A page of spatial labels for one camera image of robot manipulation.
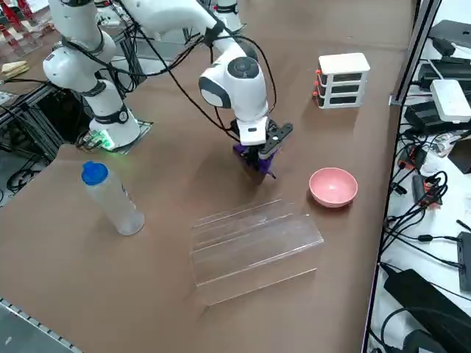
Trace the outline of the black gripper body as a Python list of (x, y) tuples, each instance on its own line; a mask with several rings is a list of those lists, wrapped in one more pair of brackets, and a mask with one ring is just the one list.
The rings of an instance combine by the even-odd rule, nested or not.
[(285, 123), (282, 126), (278, 126), (275, 121), (269, 120), (265, 144), (257, 146), (242, 146), (240, 143), (237, 143), (233, 146), (233, 149), (237, 153), (254, 152), (258, 155), (273, 155), (281, 147), (283, 140), (287, 138), (292, 131), (293, 124), (291, 123)]

